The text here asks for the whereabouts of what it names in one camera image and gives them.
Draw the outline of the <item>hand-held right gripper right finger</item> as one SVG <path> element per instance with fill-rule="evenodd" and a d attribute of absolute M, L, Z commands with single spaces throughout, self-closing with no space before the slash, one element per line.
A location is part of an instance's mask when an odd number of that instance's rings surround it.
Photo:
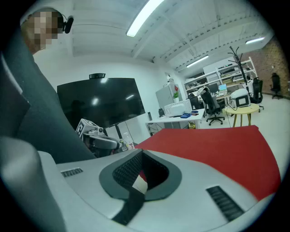
<path fill-rule="evenodd" d="M 258 219 L 274 197 L 269 194 L 259 200 L 207 164 L 156 151 L 153 154 L 180 169 L 181 183 L 166 199 L 144 203 L 124 227 L 126 232 L 241 232 Z M 228 221 L 206 191 L 214 186 L 226 192 L 244 213 Z"/>

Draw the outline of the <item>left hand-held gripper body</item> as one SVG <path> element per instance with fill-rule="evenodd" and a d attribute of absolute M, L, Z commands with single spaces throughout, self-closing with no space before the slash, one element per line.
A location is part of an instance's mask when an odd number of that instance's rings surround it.
<path fill-rule="evenodd" d="M 104 136 L 103 128 L 96 125 L 94 122 L 81 119 L 77 128 L 76 133 L 79 135 L 81 140 L 84 142 L 86 147 L 94 154 L 95 157 L 105 157 L 109 155 L 109 151 L 105 148 L 99 148 L 93 144 L 94 139 L 90 142 L 90 136 Z"/>

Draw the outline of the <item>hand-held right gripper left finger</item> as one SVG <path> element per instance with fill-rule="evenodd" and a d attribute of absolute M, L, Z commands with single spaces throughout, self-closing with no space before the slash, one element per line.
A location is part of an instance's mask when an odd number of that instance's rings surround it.
<path fill-rule="evenodd" d="M 65 164 L 56 164 L 52 156 L 39 152 L 44 176 L 64 221 L 64 232 L 141 232 L 113 221 L 122 209 L 122 200 L 111 198 L 99 182 L 107 165 L 124 158 L 111 155 Z"/>

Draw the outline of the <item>clear water bottle white cap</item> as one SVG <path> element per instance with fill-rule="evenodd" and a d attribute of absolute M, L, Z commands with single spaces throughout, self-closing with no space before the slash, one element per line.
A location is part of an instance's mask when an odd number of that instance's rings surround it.
<path fill-rule="evenodd" d="M 120 139 L 120 145 L 122 151 L 132 150 L 135 148 L 133 139 L 128 132 L 123 134 L 122 139 Z"/>

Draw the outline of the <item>large black television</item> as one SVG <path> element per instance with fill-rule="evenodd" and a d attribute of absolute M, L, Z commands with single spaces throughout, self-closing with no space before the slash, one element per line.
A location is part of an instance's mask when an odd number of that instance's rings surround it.
<path fill-rule="evenodd" d="M 57 87 L 65 116 L 73 129 L 81 119 L 108 128 L 145 113 L 133 78 L 99 78 Z"/>

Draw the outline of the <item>red table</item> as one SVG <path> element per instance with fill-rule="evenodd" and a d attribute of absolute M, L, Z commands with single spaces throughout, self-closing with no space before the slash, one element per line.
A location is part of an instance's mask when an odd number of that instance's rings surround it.
<path fill-rule="evenodd" d="M 162 129 L 136 147 L 205 163 L 257 200 L 277 192 L 281 183 L 276 159 L 257 126 Z"/>

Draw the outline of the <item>person's black shirt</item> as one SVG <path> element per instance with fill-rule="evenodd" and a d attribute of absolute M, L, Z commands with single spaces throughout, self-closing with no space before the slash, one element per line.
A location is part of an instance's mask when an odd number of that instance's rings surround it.
<path fill-rule="evenodd" d="M 67 120 L 55 89 L 35 63 L 20 29 L 11 36 L 4 58 L 30 103 L 16 137 L 49 153 L 57 164 L 94 159 Z"/>

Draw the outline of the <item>white desk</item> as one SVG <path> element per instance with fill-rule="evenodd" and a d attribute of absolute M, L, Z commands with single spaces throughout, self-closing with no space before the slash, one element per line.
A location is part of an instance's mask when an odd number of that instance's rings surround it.
<path fill-rule="evenodd" d="M 173 122 L 193 122 L 195 124 L 195 128 L 199 129 L 199 126 L 201 124 L 201 120 L 203 118 L 203 114 L 205 112 L 205 109 L 199 109 L 198 115 L 193 116 L 191 115 L 189 118 L 180 118 L 180 117 L 162 117 L 162 118 L 155 118 L 151 121 L 146 121 L 145 125 L 149 124 L 159 124 L 159 123 L 173 123 Z"/>

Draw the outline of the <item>white boxy appliance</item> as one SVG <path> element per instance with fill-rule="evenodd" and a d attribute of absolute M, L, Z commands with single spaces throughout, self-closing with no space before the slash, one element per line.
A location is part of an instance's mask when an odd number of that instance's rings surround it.
<path fill-rule="evenodd" d="M 192 105 L 189 99 L 164 106 L 166 117 L 181 116 L 184 113 L 190 113 L 192 110 Z"/>

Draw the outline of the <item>black office chair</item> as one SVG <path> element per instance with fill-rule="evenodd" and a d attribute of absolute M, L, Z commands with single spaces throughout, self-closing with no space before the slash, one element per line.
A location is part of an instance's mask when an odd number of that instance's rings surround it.
<path fill-rule="evenodd" d="M 205 103 L 205 111 L 208 114 L 208 118 L 206 119 L 206 122 L 209 122 L 209 125 L 211 125 L 213 122 L 218 121 L 220 124 L 223 124 L 223 121 L 225 120 L 224 116 L 218 116 L 221 113 L 220 106 L 217 106 L 216 103 L 213 100 L 213 97 L 207 87 L 205 87 L 201 91 L 201 98 L 203 102 Z"/>
<path fill-rule="evenodd" d="M 198 97 L 195 96 L 193 93 L 190 93 L 189 96 L 188 96 L 189 100 L 190 100 L 190 103 L 191 103 L 191 106 L 193 109 L 195 110 L 198 110 L 200 109 L 200 104 L 198 102 Z"/>
<path fill-rule="evenodd" d="M 258 77 L 253 79 L 253 94 L 250 98 L 251 103 L 255 103 L 259 105 L 259 112 L 261 112 L 261 109 L 264 110 L 264 106 L 261 105 L 261 102 L 263 100 L 262 95 L 262 87 L 263 87 L 263 81 L 260 80 Z"/>
<path fill-rule="evenodd" d="M 280 76 L 274 72 L 272 73 L 271 79 L 272 79 L 272 85 L 270 85 L 270 87 L 271 87 L 271 91 L 274 92 L 272 99 L 274 99 L 274 97 L 277 97 L 277 99 L 282 98 L 282 96 L 278 94 L 281 91 Z"/>

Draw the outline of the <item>round wooden side table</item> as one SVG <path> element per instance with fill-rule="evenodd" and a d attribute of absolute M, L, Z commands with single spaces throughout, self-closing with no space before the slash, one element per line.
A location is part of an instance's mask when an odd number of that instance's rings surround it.
<path fill-rule="evenodd" d="M 247 115 L 248 125 L 251 125 L 251 115 L 252 113 L 258 112 L 260 109 L 259 105 L 251 103 L 250 106 L 240 107 L 237 109 L 232 108 L 230 105 L 223 109 L 223 112 L 227 115 L 234 115 L 233 127 L 236 125 L 237 116 L 240 115 L 240 126 L 242 126 L 243 115 Z"/>

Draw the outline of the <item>white device black screen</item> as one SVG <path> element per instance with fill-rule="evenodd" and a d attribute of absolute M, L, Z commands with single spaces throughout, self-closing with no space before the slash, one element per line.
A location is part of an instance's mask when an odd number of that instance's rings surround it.
<path fill-rule="evenodd" d="M 230 95 L 230 106 L 234 109 L 250 106 L 250 97 L 246 89 L 238 89 Z"/>

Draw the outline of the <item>white storage shelf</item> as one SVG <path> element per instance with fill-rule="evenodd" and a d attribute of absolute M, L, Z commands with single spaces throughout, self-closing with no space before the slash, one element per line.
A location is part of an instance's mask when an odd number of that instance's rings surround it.
<path fill-rule="evenodd" d="M 229 57 L 203 68 L 200 74 L 186 79 L 184 83 L 187 92 L 199 89 L 208 85 L 226 84 L 227 87 L 233 87 L 243 83 L 246 76 L 256 77 L 256 69 L 250 57 L 241 62 L 242 71 L 235 61 L 234 57 Z"/>

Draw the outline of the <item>ceiling light tube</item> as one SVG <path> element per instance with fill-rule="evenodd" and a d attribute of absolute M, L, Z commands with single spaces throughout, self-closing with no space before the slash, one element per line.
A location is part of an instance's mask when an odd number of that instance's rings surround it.
<path fill-rule="evenodd" d="M 206 55 L 206 56 L 204 56 L 204 57 L 202 57 L 202 58 L 200 58 L 200 59 L 198 59 L 198 60 L 196 60 L 196 61 L 194 61 L 194 62 L 188 64 L 186 67 L 189 68 L 189 67 L 191 67 L 191 66 L 193 66 L 193 65 L 195 65 L 195 64 L 197 64 L 197 63 L 199 63 L 199 62 L 201 62 L 201 61 L 203 61 L 203 60 L 205 60 L 205 59 L 207 59 L 208 57 L 209 57 L 209 56 Z"/>
<path fill-rule="evenodd" d="M 133 22 L 129 26 L 126 36 L 135 37 L 144 22 L 149 18 L 149 16 L 162 4 L 164 0 L 147 0 L 145 5 L 139 11 L 139 13 L 134 18 Z"/>
<path fill-rule="evenodd" d="M 251 39 L 251 40 L 246 41 L 245 44 L 248 45 L 248 44 L 260 42 L 260 41 L 262 41 L 264 39 L 265 39 L 264 37 L 259 37 L 259 38 L 256 38 L 256 39 Z"/>

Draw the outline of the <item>black coat rack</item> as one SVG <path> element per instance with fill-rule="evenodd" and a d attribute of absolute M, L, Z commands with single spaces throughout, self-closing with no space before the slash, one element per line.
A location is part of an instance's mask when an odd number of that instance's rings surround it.
<path fill-rule="evenodd" d="M 242 63 L 240 61 L 240 58 L 242 57 L 242 55 L 240 57 L 238 57 L 237 55 L 237 50 L 239 49 L 239 47 L 237 47 L 236 50 L 233 49 L 232 46 L 229 46 L 231 52 L 229 52 L 228 54 L 232 54 L 235 58 L 235 63 L 238 65 L 238 67 L 240 68 L 240 71 L 241 71 L 241 74 L 242 74 L 242 77 L 243 77 L 243 80 L 244 80 L 244 83 L 246 85 L 246 90 L 248 91 L 248 94 L 250 94 L 249 92 L 249 88 L 248 88 L 248 84 L 247 84 L 247 79 L 246 79 L 246 76 L 245 76 L 245 73 L 244 73 L 244 70 L 243 70 L 243 67 L 242 67 Z"/>

